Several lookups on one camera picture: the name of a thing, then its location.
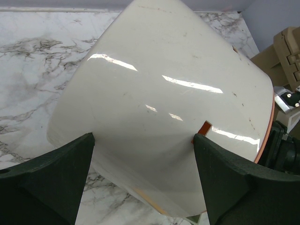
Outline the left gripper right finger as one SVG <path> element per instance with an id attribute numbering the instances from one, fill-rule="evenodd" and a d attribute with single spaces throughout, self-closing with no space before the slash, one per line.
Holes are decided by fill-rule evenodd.
<path id="1" fill-rule="evenodd" d="M 269 169 L 196 134 L 194 153 L 211 225 L 298 225 L 300 178 Z"/>

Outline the cream round drawer organizer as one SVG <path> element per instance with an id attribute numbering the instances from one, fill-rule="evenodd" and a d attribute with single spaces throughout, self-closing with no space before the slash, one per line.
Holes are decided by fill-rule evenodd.
<path id="1" fill-rule="evenodd" d="M 81 61 L 48 124 L 61 147 L 85 133 L 93 168 L 159 213 L 206 211 L 192 145 L 207 137 L 254 162 L 270 112 L 253 63 L 179 0 L 135 0 Z"/>

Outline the peach top drawer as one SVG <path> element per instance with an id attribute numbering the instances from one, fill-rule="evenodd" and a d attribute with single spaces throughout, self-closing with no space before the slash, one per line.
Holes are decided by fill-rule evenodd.
<path id="1" fill-rule="evenodd" d="M 273 100 L 272 100 L 272 109 L 271 109 L 271 114 L 270 114 L 270 119 L 269 119 L 269 123 L 268 123 L 268 127 L 267 127 L 267 131 L 266 131 L 266 134 L 265 134 L 265 137 L 263 139 L 263 142 L 260 146 L 260 149 L 257 153 L 257 156 L 254 160 L 254 162 L 256 164 L 258 164 L 262 154 L 263 154 L 263 151 L 265 150 L 265 146 L 267 144 L 267 140 L 269 138 L 269 135 L 270 135 L 270 131 L 271 131 L 271 126 L 272 126 L 272 123 L 273 123 L 273 119 L 274 119 L 274 112 L 275 112 L 275 93 L 273 92 Z"/>

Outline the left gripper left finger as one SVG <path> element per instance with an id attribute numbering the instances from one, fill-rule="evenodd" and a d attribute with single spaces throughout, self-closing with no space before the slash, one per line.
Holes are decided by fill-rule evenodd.
<path id="1" fill-rule="evenodd" d="M 92 133 L 0 171 L 2 225 L 73 225 L 89 172 Z"/>

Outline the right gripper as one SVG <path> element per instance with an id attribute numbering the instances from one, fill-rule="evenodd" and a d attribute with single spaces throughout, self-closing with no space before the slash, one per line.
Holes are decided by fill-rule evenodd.
<path id="1" fill-rule="evenodd" d="M 300 140 L 288 134 L 279 121 L 272 123 L 260 165 L 284 173 L 300 172 Z"/>

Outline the grey bottom drawer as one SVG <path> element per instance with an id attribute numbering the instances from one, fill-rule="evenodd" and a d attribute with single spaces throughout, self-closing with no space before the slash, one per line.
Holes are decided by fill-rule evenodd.
<path id="1" fill-rule="evenodd" d="M 198 214 L 195 216 L 186 217 L 185 220 L 188 221 L 191 225 L 199 225 L 202 215 Z"/>

